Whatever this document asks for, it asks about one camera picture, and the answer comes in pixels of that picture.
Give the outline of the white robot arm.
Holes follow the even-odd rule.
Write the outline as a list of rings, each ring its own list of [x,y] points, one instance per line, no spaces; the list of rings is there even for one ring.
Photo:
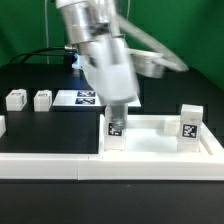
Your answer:
[[[160,78],[187,65],[116,12],[114,0],[56,0],[68,40],[77,47],[88,84],[111,108],[112,125],[126,128],[127,104],[139,93],[137,76]]]

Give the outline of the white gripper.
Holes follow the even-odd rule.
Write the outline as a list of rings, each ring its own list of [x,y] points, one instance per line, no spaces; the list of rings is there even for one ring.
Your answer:
[[[112,127],[124,130],[125,103],[134,101],[139,92],[126,42],[122,38],[101,35],[96,41],[83,45],[81,58],[87,83],[105,104],[111,105]]]

